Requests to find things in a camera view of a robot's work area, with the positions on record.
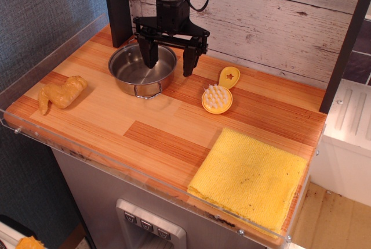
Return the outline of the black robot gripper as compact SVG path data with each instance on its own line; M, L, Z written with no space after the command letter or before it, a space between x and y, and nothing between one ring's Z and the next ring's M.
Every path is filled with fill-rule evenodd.
M144 64L154 68L158 44L184 49L183 76L192 75L201 54L208 51L210 32L190 20L190 3L156 1L156 15L135 17L133 22Z

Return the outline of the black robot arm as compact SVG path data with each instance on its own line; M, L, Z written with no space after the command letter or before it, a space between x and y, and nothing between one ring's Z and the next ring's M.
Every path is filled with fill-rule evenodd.
M144 64L153 68L158 59L160 45L182 49L183 76L192 75L200 55L208 51L210 32L190 20L190 10L201 12L206 9L209 0L203 7L195 8L191 0L155 0L156 16L135 17L136 39Z

